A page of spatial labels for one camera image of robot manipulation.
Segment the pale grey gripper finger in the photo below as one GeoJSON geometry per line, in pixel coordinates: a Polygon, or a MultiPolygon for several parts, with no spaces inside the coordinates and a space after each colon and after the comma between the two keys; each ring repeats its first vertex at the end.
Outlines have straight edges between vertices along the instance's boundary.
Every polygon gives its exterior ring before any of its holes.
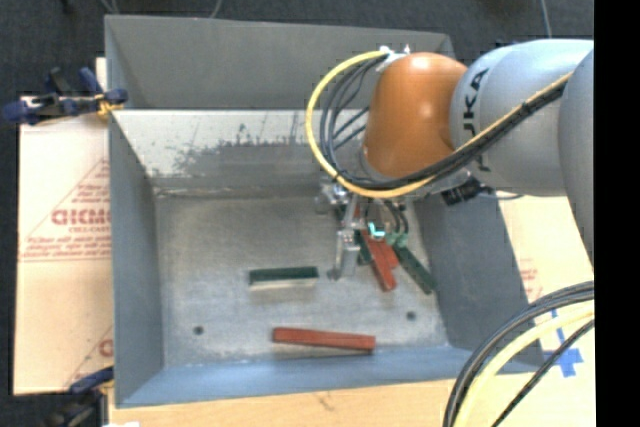
{"type": "Polygon", "coordinates": [[[334,261],[327,272],[327,276],[330,280],[340,280],[345,273],[345,266],[347,260],[348,249],[348,237],[343,230],[336,232],[336,248],[334,261]]]}
{"type": "Polygon", "coordinates": [[[347,241],[347,276],[353,277],[358,267],[360,255],[360,238],[357,232],[353,232],[347,241]]]}

